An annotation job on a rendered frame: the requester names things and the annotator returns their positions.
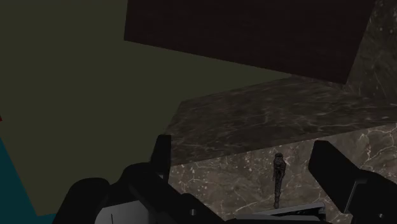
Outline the dark brown wall cabinet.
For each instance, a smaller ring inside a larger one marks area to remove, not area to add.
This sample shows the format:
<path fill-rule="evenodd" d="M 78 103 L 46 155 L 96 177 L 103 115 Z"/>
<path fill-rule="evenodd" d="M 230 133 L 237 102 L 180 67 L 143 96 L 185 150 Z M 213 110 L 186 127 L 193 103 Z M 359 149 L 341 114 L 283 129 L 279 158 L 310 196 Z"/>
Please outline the dark brown wall cabinet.
<path fill-rule="evenodd" d="M 375 0 L 128 0 L 124 38 L 345 83 Z"/>

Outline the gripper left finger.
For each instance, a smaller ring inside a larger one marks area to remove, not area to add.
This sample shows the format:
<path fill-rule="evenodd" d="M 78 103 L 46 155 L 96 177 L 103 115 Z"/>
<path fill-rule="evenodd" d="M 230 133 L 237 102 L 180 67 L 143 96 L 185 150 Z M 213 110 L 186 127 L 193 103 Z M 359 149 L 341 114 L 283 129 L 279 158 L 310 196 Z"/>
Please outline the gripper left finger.
<path fill-rule="evenodd" d="M 149 162 L 127 166 L 116 183 L 85 178 L 67 192 L 53 224 L 95 224 L 105 207 L 133 202 L 134 215 L 123 224 L 224 224 L 222 218 L 189 193 L 179 193 L 169 183 L 171 136 L 157 137 Z"/>

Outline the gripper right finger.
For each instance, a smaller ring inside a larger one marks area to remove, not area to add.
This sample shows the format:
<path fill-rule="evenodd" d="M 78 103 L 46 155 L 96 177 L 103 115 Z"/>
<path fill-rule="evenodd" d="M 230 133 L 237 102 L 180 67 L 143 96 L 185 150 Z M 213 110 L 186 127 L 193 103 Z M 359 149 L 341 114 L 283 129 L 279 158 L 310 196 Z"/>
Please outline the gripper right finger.
<path fill-rule="evenodd" d="M 314 141 L 308 170 L 351 224 L 397 224 L 397 184 L 358 168 L 328 141 Z"/>

